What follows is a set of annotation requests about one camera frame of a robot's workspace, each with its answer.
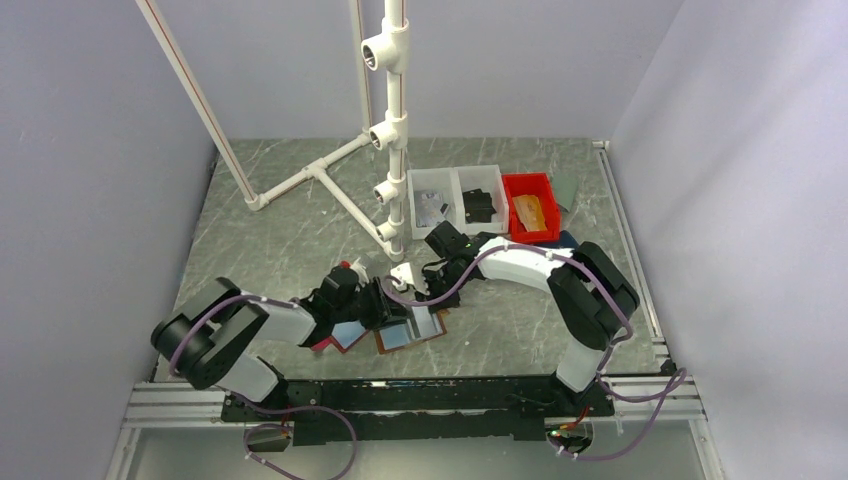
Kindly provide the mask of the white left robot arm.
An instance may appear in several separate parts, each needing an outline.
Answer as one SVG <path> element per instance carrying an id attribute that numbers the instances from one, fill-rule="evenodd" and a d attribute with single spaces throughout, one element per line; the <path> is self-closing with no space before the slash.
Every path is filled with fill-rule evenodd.
<path id="1" fill-rule="evenodd" d="M 226 277 L 207 283 L 152 331 L 152 347 L 172 375 L 195 389 L 218 387 L 248 400 L 264 420 L 289 405 L 288 381 L 270 362 L 248 354 L 256 340 L 312 348 L 340 325 L 364 331 L 405 322 L 407 307 L 390 299 L 378 279 L 363 281 L 351 267 L 336 266 L 304 298 L 278 300 L 250 293 Z"/>

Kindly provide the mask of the brown leather card holder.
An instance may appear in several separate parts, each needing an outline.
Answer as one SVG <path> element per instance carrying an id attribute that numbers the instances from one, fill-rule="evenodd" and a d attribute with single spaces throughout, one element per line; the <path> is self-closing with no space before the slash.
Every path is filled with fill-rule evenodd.
<path id="1" fill-rule="evenodd" d="M 404 322 L 383 327 L 375 332 L 377 351 L 389 354 L 419 345 L 447 333 L 444 312 L 431 312 L 427 307 L 412 307 Z"/>

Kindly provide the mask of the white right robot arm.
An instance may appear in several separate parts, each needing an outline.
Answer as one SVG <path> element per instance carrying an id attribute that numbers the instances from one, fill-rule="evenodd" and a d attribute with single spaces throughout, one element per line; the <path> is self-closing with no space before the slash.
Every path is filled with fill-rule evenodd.
<path id="1" fill-rule="evenodd" d="M 589 387 L 609 359 L 620 332 L 632 334 L 629 320 L 639 295 L 601 247 L 583 242 L 574 249 L 521 244 L 493 233 L 474 237 L 443 221 L 425 237 L 440 267 L 422 269 L 427 288 L 417 298 L 432 310 L 459 305 L 459 290 L 470 280 L 507 281 L 550 294 L 571 336 L 554 376 L 551 401 L 574 415 L 590 399 Z"/>

